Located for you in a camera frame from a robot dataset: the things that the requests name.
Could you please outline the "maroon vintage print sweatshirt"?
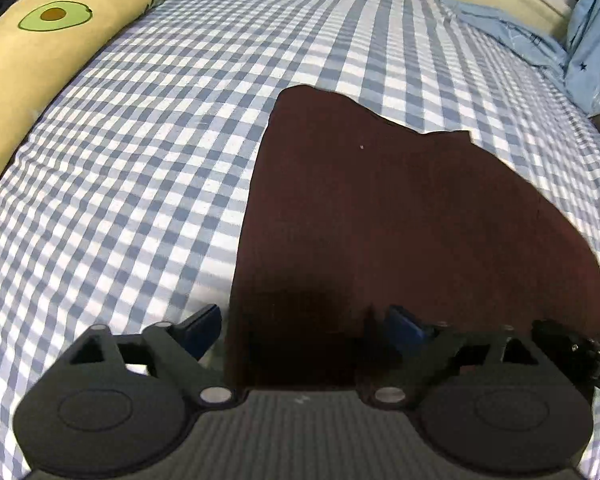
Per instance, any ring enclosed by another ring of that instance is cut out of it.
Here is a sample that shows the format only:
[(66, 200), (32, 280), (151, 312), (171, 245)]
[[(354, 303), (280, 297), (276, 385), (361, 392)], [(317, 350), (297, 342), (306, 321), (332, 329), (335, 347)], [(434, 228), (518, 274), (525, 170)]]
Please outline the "maroon vintage print sweatshirt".
[(600, 265), (465, 131), (419, 133), (346, 96), (280, 92), (250, 183), (225, 339), (235, 388), (352, 388), (388, 370), (392, 306), (466, 332), (552, 318), (600, 334)]

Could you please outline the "blue white checkered bedsheet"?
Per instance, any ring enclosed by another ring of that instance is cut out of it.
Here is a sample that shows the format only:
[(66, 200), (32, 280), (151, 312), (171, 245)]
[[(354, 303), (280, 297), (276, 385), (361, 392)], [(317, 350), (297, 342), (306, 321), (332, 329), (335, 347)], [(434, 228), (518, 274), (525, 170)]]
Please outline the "blue white checkered bedsheet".
[(41, 114), (0, 182), (0, 479), (20, 399), (87, 326), (226, 304), (279, 92), (312, 84), (419, 131), (466, 129), (600, 263), (600, 134), (437, 0), (166, 0)]

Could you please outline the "right blue star curtain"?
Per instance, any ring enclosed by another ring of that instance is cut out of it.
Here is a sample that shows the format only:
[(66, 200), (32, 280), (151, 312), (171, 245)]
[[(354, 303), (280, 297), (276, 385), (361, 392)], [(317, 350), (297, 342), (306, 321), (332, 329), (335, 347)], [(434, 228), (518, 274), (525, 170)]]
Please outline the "right blue star curtain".
[(562, 42), (497, 8), (458, 0), (440, 2), (458, 20), (540, 70), (585, 114), (600, 114), (600, 0), (577, 1)]

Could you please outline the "yellow avocado print pillow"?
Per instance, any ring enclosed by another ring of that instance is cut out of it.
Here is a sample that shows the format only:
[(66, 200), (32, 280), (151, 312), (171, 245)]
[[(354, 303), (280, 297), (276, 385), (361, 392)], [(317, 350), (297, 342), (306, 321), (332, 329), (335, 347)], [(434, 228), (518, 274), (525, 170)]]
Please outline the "yellow avocado print pillow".
[(152, 0), (18, 0), (0, 17), (0, 177), (46, 106)]

